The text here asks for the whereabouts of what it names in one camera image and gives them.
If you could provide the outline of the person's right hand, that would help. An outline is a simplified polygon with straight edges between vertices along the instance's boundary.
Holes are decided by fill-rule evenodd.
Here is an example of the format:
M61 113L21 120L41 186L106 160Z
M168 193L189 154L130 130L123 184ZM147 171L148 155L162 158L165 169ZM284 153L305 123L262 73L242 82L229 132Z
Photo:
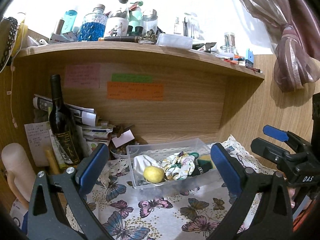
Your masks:
M288 188L288 193L290 197L290 204L291 208L293 209L295 207L295 201L294 201L294 196L295 196L295 189L294 188Z

